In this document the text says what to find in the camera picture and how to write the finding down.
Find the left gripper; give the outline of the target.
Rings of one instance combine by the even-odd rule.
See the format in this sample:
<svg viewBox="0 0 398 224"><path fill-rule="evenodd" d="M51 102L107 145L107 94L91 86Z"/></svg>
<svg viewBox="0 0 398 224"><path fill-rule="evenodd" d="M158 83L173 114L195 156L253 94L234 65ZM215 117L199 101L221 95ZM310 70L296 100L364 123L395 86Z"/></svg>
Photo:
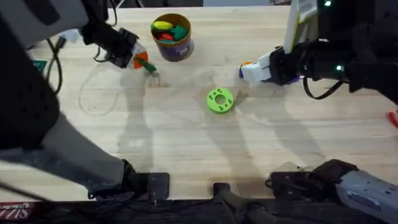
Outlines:
<svg viewBox="0 0 398 224"><path fill-rule="evenodd" d="M111 62L119 68L126 68L131 60L133 70L142 68L148 62L146 48L137 41L136 34L126 29L116 31L105 22L97 22L84 26L81 35L86 45L98 46L94 57L96 62Z"/></svg>

